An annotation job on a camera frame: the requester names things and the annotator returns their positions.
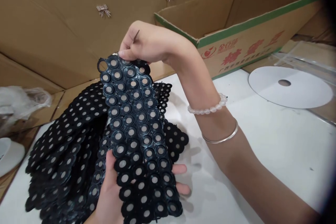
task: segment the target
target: white work surface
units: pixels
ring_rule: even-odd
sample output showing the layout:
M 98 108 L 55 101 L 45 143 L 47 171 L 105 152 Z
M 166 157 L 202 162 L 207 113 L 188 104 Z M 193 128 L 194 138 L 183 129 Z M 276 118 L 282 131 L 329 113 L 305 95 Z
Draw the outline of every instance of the white work surface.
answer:
M 229 97 L 227 107 L 239 122 L 258 159 L 277 178 L 317 211 L 321 211 L 334 174 L 336 128 L 306 110 L 268 102 L 249 86 L 248 74 L 238 70 L 214 81 Z M 182 197 L 183 215 L 159 223 L 262 223 L 214 162 L 176 75 L 161 81 L 173 85 L 166 112 L 169 122 L 189 135 L 178 163 L 188 167 L 176 180 L 190 186 Z M 36 139 L 49 127 L 43 126 Z M 39 211 L 25 212 L 30 176 L 26 157 L 0 205 L 0 223 L 41 223 Z

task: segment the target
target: circular hole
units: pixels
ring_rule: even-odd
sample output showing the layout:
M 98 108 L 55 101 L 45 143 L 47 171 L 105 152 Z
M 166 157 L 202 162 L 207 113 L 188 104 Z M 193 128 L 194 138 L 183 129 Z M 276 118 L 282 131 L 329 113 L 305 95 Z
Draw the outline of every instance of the circular hole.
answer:
M 163 211 L 163 206 L 162 206 L 162 205 L 158 205 L 158 206 L 157 206 L 157 210 L 158 210 L 159 212 L 162 212 L 162 211 Z
M 131 190 L 130 189 L 127 189 L 125 192 L 124 192 L 124 197 L 129 197 L 131 195 Z
M 143 142 L 144 142 L 144 144 L 149 144 L 150 140 L 149 140 L 149 138 L 145 138 L 145 139 L 143 140 Z
M 128 69 L 127 70 L 127 74 L 130 75 L 130 76 L 133 76 L 134 71 L 132 69 Z
M 127 175 L 127 174 L 124 174 L 124 175 L 121 177 L 121 181 L 122 181 L 123 183 L 126 183 L 127 180 L 128 180 L 128 175 Z
M 126 166 L 126 161 L 125 160 L 121 160 L 119 163 L 119 167 L 120 168 L 124 168 Z
M 116 138 L 117 140 L 120 140 L 121 137 L 122 137 L 122 134 L 121 134 L 121 133 L 117 133 L 116 136 L 115 136 L 115 138 Z
M 141 197 L 141 203 L 143 204 L 143 203 L 146 203 L 147 202 L 147 196 L 145 195 L 145 196 L 142 196 Z
M 142 190 L 145 187 L 145 183 L 144 182 L 140 182 L 138 185 L 139 190 Z
M 161 192 L 160 191 L 155 191 L 154 195 L 155 195 L 155 197 L 159 198 L 161 196 Z
M 141 175 L 141 173 L 142 173 L 142 169 L 141 168 L 138 168 L 138 169 L 135 170 L 135 174 L 136 175 L 139 176 L 139 175 Z
M 124 152 L 124 147 L 123 146 L 119 146 L 117 148 L 117 152 L 120 154 L 120 153 L 123 153 Z
M 143 213 L 143 216 L 144 216 L 145 218 L 147 218 L 149 215 L 150 215 L 150 211 L 149 211 L 149 210 L 146 210 L 146 211 Z
M 169 197 L 172 197 L 173 196 L 173 192 L 171 191 L 171 190 L 167 190 L 167 195 L 169 196 Z
M 158 182 L 158 178 L 157 178 L 157 177 L 152 177 L 152 182 L 153 182 L 154 184 L 156 184 L 156 183 Z
M 176 206 L 174 206 L 174 205 L 170 205 L 170 210 L 172 210 L 173 212 L 175 212 L 176 211 Z
M 290 85 L 291 85 L 291 82 L 288 81 L 288 80 L 285 80 L 285 79 L 281 79 L 281 80 L 279 80 L 278 83 L 279 83 L 281 86 L 290 86 Z
M 132 142 L 131 143 L 131 148 L 135 149 L 137 147 L 138 143 L 137 142 Z
M 113 126 L 114 126 L 114 127 L 119 127 L 119 125 L 120 125 L 120 122 L 119 122 L 119 121 L 114 121 L 114 122 L 113 122 Z
M 133 205 L 133 204 L 129 204 L 129 205 L 126 207 L 126 210 L 127 210 L 128 212 L 130 212 L 130 211 L 133 210 L 133 208 L 134 208 L 134 205 Z
M 104 81 L 107 81 L 109 79 L 109 76 L 108 75 L 103 75 L 103 80 Z
M 131 117 L 126 118 L 126 123 L 128 124 L 132 123 L 132 118 Z
M 138 154 L 135 154 L 134 157 L 133 157 L 133 160 L 136 162 L 139 160 L 139 155 Z

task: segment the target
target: fingers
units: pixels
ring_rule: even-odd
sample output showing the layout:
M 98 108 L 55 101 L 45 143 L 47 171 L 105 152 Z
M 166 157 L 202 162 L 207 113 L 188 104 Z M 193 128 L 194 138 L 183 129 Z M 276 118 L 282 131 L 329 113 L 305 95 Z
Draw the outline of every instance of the fingers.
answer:
M 135 21 L 128 28 L 128 31 L 124 39 L 121 42 L 120 49 L 119 49 L 120 51 L 129 49 L 131 47 L 131 44 L 133 44 L 134 38 L 138 31 L 139 31 L 139 21 Z
M 133 61 L 136 60 L 137 57 L 133 54 L 131 49 L 121 50 L 118 52 L 119 57 L 123 60 Z
M 106 153 L 106 172 L 104 178 L 104 184 L 113 185 L 117 183 L 117 172 L 114 170 L 114 163 L 116 158 L 112 154 L 112 150 Z
M 187 172 L 187 167 L 184 164 L 174 164 L 172 168 L 172 172 L 176 174 L 183 174 Z
M 176 183 L 176 189 L 179 194 L 187 195 L 190 193 L 190 187 L 186 184 L 182 184 L 177 182 Z

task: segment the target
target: red logo on box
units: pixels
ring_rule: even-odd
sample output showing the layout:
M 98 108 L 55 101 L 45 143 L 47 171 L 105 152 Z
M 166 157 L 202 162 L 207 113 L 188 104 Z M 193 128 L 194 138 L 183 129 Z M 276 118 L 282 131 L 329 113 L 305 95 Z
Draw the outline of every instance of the red logo on box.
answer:
M 237 49 L 237 51 L 235 51 L 234 53 L 230 52 L 229 55 L 225 57 L 221 65 L 226 65 L 228 63 L 234 62 L 238 58 L 239 54 L 241 54 L 241 51 L 241 49 Z
M 234 40 L 231 40 L 231 41 L 229 41 L 229 42 L 227 42 L 227 43 L 225 43 L 225 44 L 221 44 L 220 46 L 219 46 L 219 49 L 218 49 L 218 53 L 217 54 L 220 54 L 220 53 L 223 53 L 223 52 L 225 52 L 225 51 L 227 51 L 227 50 L 229 50 L 229 49 L 232 49 L 234 46 L 235 46 L 235 44 L 238 42 L 238 39 L 237 38 L 235 38 Z
M 203 59 L 210 58 L 215 53 L 216 49 L 217 49 L 217 47 L 211 47 L 211 48 L 209 48 L 207 51 L 205 51 L 205 53 L 201 54 L 201 57 Z

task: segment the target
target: white paper disc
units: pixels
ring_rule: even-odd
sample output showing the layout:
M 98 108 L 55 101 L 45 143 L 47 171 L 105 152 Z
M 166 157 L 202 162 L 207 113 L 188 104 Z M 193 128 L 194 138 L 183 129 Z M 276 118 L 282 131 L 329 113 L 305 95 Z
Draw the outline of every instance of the white paper disc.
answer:
M 248 79 L 258 95 L 285 107 L 320 107 L 333 98 L 332 89 L 322 79 L 292 68 L 264 66 L 254 70 Z

